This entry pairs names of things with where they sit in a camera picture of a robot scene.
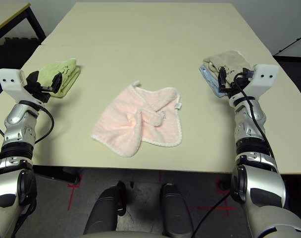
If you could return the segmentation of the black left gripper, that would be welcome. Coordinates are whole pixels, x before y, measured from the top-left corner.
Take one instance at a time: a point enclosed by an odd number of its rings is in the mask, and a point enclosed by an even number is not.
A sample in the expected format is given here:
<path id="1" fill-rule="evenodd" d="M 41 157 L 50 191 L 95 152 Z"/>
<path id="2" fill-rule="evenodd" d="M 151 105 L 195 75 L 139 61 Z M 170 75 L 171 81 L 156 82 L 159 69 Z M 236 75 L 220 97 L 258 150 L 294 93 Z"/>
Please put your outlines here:
<path id="1" fill-rule="evenodd" d="M 30 73 L 27 78 L 27 85 L 24 88 L 36 99 L 42 103 L 47 103 L 50 98 L 50 92 L 57 93 L 62 84 L 62 74 L 58 73 L 53 78 L 51 86 L 44 86 L 38 82 L 39 71 Z"/>

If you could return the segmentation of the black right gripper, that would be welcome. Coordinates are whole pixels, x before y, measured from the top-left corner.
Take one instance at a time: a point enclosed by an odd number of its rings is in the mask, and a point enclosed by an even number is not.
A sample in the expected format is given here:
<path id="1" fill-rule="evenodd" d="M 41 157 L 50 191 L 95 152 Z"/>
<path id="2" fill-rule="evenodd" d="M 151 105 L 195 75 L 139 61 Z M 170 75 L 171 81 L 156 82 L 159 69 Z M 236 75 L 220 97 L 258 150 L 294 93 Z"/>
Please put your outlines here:
<path id="1" fill-rule="evenodd" d="M 247 85 L 250 83 L 246 75 L 237 74 L 235 75 L 233 81 L 226 87 L 226 70 L 225 67 L 219 67 L 218 73 L 218 90 L 226 91 L 228 96 L 234 96 L 240 93 Z"/>

